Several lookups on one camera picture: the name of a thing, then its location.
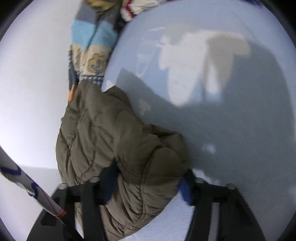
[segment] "brown jacket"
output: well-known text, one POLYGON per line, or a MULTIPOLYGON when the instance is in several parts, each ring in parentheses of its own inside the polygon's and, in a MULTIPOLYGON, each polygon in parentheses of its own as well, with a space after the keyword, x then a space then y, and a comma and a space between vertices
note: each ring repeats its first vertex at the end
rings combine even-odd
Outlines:
MULTIPOLYGON (((100 207, 111 241, 133 234, 161 213, 177 194, 188 153, 181 134, 145 125, 122 90, 102 93, 82 81, 62 118, 56 155, 62 181, 69 185, 82 184, 117 161, 118 189, 100 207)), ((80 204, 76 213, 81 224, 80 204)))

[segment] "clothing pile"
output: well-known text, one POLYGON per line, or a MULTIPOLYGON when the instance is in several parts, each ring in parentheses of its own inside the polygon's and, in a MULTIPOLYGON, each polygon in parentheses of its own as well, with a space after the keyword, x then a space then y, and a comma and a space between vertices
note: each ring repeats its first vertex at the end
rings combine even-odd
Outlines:
MULTIPOLYGON (((121 7, 117 0, 81 4, 69 51, 69 102, 56 144, 59 172, 70 186, 99 176, 117 162, 118 188, 106 206, 98 207, 110 241, 135 233, 160 214, 188 169, 180 133, 144 124, 116 86, 101 92, 107 61, 123 26, 121 7)), ((81 226, 82 214, 77 203, 81 226)))

